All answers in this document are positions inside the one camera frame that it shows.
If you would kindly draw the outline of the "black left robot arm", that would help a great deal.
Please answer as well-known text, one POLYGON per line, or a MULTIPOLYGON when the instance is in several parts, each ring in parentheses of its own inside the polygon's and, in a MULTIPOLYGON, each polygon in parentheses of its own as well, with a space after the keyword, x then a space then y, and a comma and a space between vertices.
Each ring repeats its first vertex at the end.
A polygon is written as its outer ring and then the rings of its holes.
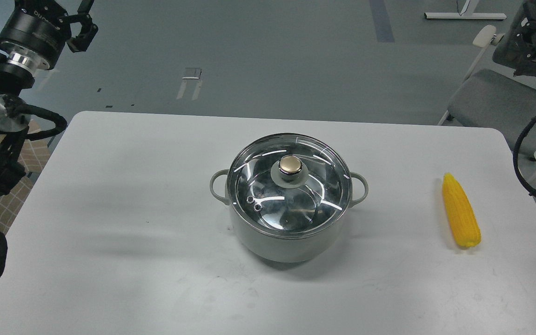
POLYGON ((0 197, 26 175, 18 161, 24 142, 51 138, 67 128, 57 113, 27 104, 23 90, 33 87, 38 70, 56 66, 65 46, 87 51, 98 32, 92 0, 70 15, 54 0, 17 0, 0 32, 0 197))

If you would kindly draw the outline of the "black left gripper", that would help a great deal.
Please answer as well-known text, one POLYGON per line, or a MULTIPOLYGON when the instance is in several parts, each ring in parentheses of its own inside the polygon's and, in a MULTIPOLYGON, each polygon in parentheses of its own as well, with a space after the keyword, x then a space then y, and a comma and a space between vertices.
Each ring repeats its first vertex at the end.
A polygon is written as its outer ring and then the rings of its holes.
POLYGON ((57 65, 65 43, 73 53, 87 51, 98 26, 92 21, 94 0, 82 0, 77 13, 69 15, 55 0, 15 0, 10 15, 0 32, 0 49, 10 53, 14 47, 32 51, 43 60, 39 68, 51 70, 57 65), (80 23, 80 32, 71 37, 66 24, 80 23))

